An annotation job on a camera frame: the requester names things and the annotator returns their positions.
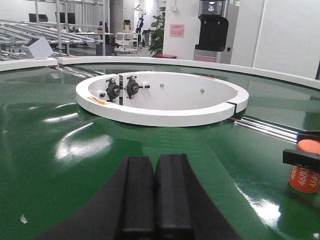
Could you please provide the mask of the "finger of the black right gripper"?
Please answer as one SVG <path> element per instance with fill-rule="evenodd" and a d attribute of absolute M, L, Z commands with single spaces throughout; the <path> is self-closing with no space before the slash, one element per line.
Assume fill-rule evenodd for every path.
<path fill-rule="evenodd" d="M 297 133 L 297 142 L 302 140 L 320 141 L 320 130 L 300 131 Z"/>
<path fill-rule="evenodd" d="M 286 148 L 282 152 L 282 162 L 313 172 L 320 171 L 320 155 L 317 153 Z"/>

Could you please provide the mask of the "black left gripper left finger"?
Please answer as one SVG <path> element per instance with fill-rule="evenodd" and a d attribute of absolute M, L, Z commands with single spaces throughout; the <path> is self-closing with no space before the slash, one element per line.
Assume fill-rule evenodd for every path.
<path fill-rule="evenodd" d="M 146 156 L 126 156 L 103 187 L 38 240 L 139 240 L 151 238 L 154 173 Z"/>

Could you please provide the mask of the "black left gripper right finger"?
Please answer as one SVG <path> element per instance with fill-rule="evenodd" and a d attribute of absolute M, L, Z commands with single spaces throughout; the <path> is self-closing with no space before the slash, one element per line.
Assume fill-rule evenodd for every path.
<path fill-rule="evenodd" d="M 155 170 L 155 223 L 161 240 L 239 240 L 186 154 L 162 154 Z"/>

